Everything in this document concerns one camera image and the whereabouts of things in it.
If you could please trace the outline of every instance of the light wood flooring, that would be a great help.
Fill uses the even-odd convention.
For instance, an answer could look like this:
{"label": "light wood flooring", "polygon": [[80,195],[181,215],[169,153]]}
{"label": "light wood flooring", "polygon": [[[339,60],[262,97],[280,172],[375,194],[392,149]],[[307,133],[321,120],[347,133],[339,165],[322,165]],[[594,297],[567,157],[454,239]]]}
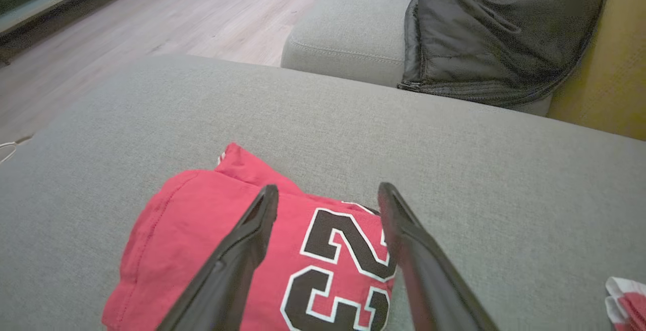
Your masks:
{"label": "light wood flooring", "polygon": [[141,57],[187,53],[278,66],[315,0],[76,0],[3,37],[0,143],[30,136]]}

